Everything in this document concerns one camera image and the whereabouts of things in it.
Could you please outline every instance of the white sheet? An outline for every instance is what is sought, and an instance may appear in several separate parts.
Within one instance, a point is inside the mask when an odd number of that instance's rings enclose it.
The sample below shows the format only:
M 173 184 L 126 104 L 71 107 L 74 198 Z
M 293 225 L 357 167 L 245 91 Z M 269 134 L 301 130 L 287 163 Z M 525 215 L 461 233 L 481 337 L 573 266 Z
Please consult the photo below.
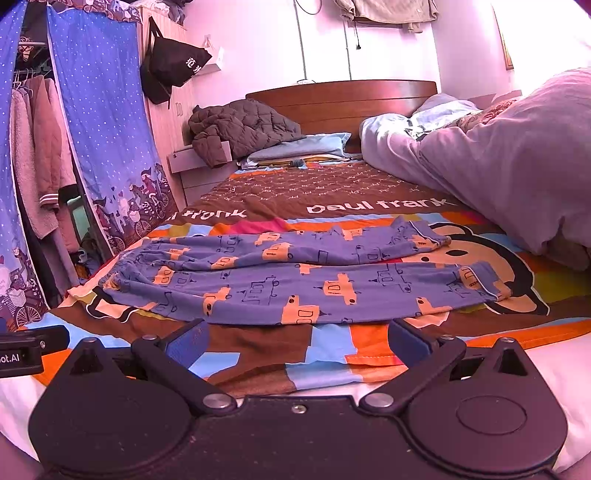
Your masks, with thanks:
M 561 472 L 591 452 L 591 333 L 527 350 L 562 406 L 569 432 L 554 470 Z M 351 395 L 356 402 L 381 383 L 349 384 L 299 391 L 293 396 Z M 45 387 L 33 377 L 0 380 L 0 432 L 37 459 L 27 423 Z

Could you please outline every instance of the hanging cloth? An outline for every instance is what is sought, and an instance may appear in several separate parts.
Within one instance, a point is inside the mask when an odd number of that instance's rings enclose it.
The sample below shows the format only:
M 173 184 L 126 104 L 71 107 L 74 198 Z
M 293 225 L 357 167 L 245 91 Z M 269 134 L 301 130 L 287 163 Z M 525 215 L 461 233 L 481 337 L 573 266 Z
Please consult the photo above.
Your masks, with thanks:
M 47 24 L 74 160 L 117 253 L 176 211 L 145 112 L 136 25 L 52 7 Z
M 9 143 L 12 73 L 26 7 L 21 0 L 0 19 L 0 324 L 10 331 L 47 310 L 18 215 Z

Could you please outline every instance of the wooden headboard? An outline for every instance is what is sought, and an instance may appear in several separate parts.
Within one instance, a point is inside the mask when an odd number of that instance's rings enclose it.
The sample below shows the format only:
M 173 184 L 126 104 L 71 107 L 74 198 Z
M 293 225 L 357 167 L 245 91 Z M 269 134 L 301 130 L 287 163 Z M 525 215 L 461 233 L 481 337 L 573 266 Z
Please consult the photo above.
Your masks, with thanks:
M 405 116 L 437 93 L 435 82 L 426 80 L 351 80 L 308 83 L 249 93 L 280 114 L 298 122 L 302 133 L 350 132 L 347 151 L 361 151 L 359 125 L 382 113 Z

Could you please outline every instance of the bedspread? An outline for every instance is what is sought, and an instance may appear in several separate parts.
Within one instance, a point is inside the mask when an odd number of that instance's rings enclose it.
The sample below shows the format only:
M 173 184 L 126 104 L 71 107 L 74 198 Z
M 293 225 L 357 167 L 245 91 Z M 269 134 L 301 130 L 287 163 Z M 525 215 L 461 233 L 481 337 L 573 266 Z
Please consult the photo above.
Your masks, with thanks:
M 470 346 L 491 346 L 500 336 L 510 335 L 524 348 L 532 348 L 591 332 L 588 276 L 519 249 L 497 226 L 448 194 L 406 183 L 362 161 L 239 171 L 150 237 L 166 242 L 171 237 L 345 231 L 389 226 L 396 219 L 423 220 L 437 235 L 450 239 L 447 245 L 405 260 L 443 265 L 487 262 L 512 292 L 504 300 L 407 318 L 426 334 L 456 335 Z M 140 246 L 138 242 L 132 248 Z M 116 262 L 72 289 L 59 308 L 34 326 L 64 324 L 73 347 L 89 335 L 106 346 L 125 346 L 143 334 L 165 337 L 185 325 L 117 303 L 99 286 Z M 198 304 L 195 315 L 202 313 Z M 208 329 L 207 351 L 190 370 L 235 396 L 383 381 L 405 370 L 388 346 L 384 323 L 211 323 Z M 48 383 L 68 354 L 45 356 L 46 371 L 37 378 Z

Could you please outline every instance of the light blue pillow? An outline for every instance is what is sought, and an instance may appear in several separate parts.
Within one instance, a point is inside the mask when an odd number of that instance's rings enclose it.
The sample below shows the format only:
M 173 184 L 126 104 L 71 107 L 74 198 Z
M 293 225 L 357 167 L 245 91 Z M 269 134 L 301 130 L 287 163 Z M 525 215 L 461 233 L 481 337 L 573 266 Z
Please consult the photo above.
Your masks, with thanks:
M 256 163 L 259 160 L 274 160 L 276 158 L 322 153 L 349 157 L 349 154 L 346 154 L 344 150 L 345 144 L 350 137 L 350 133 L 308 135 L 300 140 L 281 142 L 272 147 L 254 152 L 248 156 L 246 161 L 247 163 Z

